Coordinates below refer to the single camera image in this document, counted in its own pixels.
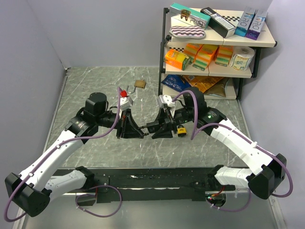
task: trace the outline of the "shelf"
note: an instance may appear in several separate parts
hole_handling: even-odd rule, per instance
[[[166,77],[166,74],[162,74],[162,80],[164,80]],[[170,95],[171,97],[175,97],[179,92],[175,91],[174,89],[164,85],[164,84],[161,84],[162,85],[162,92],[163,94],[166,94],[166,95]],[[226,97],[219,97],[219,96],[213,96],[213,95],[207,95],[205,94],[204,95],[204,98],[205,99],[236,99],[236,93],[235,93],[235,89],[234,89],[234,86],[233,86],[233,80],[232,78],[229,79],[228,83],[227,83],[227,86],[225,88],[225,94],[226,94]]]
[[[172,26],[190,26],[182,21],[179,21],[175,17],[171,17]],[[217,44],[217,45],[222,45],[224,43],[223,37],[221,35],[219,35],[216,31],[212,30],[210,27],[208,27],[208,29],[206,29],[204,32],[205,32],[204,39],[176,38],[171,35],[172,36],[171,41],[172,42],[183,42],[183,43],[196,43],[196,44]]]
[[[222,76],[222,77],[233,77],[233,78],[251,78],[252,72],[250,68],[246,71],[237,71],[230,66],[224,67],[218,64],[215,64],[215,61],[212,61],[209,66],[209,76]]]
[[[235,10],[215,10],[222,16],[225,17],[241,17],[243,11],[235,11]],[[237,26],[238,20],[233,21],[229,20],[230,23]],[[177,19],[177,16],[171,17],[171,26],[189,26],[187,23],[184,23]],[[268,29],[266,23],[264,23],[262,31],[258,37],[258,39],[252,40],[250,38],[241,37],[237,35],[233,35],[229,38],[223,38],[213,29],[208,27],[206,32],[206,37],[204,39],[184,39],[184,38],[176,38],[172,36],[172,42],[183,42],[183,43],[198,43],[198,44],[217,44],[217,45],[233,45],[233,46],[249,46],[249,47],[274,47],[275,40],[273,39],[271,32]]]
[[[241,17],[243,11],[217,10],[217,13],[221,16]],[[237,26],[238,21],[230,21],[230,23]],[[268,26],[264,23],[262,31],[256,41],[250,38],[233,35],[232,37],[224,38],[224,45],[272,48],[275,45],[275,40],[273,39]]]
[[[169,51],[169,48],[176,49],[177,51],[183,52],[184,47],[186,46],[185,43],[175,43],[175,42],[168,42],[165,46],[165,54]],[[233,78],[251,78],[252,73],[250,68],[246,71],[237,71],[228,67],[223,67],[221,65],[215,64],[215,61],[212,61],[208,68],[205,71],[201,71],[198,68],[194,68],[193,64],[190,64],[186,67],[184,71],[179,70],[169,64],[165,65],[165,73],[166,74],[178,74],[178,75],[204,75],[204,76],[222,76],[222,77],[233,77]]]
[[[181,47],[183,47],[183,49],[184,49],[185,46],[186,46],[185,43],[173,44],[172,42],[168,42],[167,46],[165,47],[164,55],[166,55],[166,53],[169,51],[169,47],[176,48],[176,50],[182,52]],[[189,66],[187,66],[186,69],[184,71],[182,71],[169,64],[165,64],[165,73],[166,74],[178,74],[178,75],[205,75],[205,76],[208,76],[209,70],[208,70],[208,68],[206,68],[205,71],[201,71],[198,68],[194,68],[193,64],[189,64]]]

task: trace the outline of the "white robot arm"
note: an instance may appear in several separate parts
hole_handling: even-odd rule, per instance
[[[198,125],[201,127],[207,123],[220,123],[238,131],[236,127],[217,109],[206,106],[203,94],[196,89],[193,90],[198,102]],[[147,128],[149,133],[154,133],[152,138],[172,137],[172,132],[176,132],[177,125],[194,120],[193,99],[184,96],[185,105],[176,110],[175,104],[170,100],[170,96],[160,95],[158,105],[160,112],[156,120],[146,126],[138,127],[131,116],[132,100],[130,97],[120,99],[120,121],[115,122],[116,115],[107,111],[107,97],[102,93],[91,94],[84,107],[76,117],[69,121],[69,124],[62,131],[53,145],[39,157],[32,165],[23,170],[19,175],[11,173],[5,179],[9,196],[27,176],[30,178],[20,188],[20,193],[14,197],[13,201],[23,208],[30,216],[40,214],[47,204],[60,195],[75,190],[89,189],[94,185],[94,174],[84,167],[79,167],[61,177],[51,179],[51,176],[62,165],[62,163],[78,148],[82,147],[87,140],[73,140],[59,146],[58,144],[79,136],[93,136],[98,131],[98,126],[110,128],[115,126],[117,137],[123,138],[143,138],[145,133],[141,131]],[[229,168],[216,166],[211,174],[215,182],[220,185],[235,185],[248,187],[258,197],[267,199],[274,189],[282,182],[285,173],[282,168],[268,155],[263,154],[257,148],[256,143],[249,144],[244,139],[219,126],[212,126],[204,130],[208,135],[221,141],[241,158],[249,168]],[[54,148],[57,148],[32,174],[32,169]],[[277,155],[284,164],[286,160],[283,156]]]

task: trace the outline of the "small red object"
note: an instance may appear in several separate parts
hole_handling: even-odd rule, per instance
[[[121,96],[122,97],[127,97],[127,92],[124,90],[124,91],[121,91]]]

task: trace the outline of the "paper towel roll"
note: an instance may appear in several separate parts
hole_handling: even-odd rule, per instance
[[[253,49],[245,46],[234,46],[233,55],[230,59],[230,66],[238,71],[245,71],[254,57]]]

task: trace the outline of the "blue box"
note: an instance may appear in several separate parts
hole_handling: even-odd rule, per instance
[[[247,38],[250,38],[252,40],[257,40],[259,34],[261,33],[267,15],[268,12],[263,10],[258,10],[256,12],[256,15],[246,34]]]
[[[235,30],[235,34],[241,37],[244,37],[247,34],[247,31],[251,25],[251,22],[254,18],[256,9],[253,9],[251,7],[246,7],[244,10],[243,15],[241,16],[238,25]]]

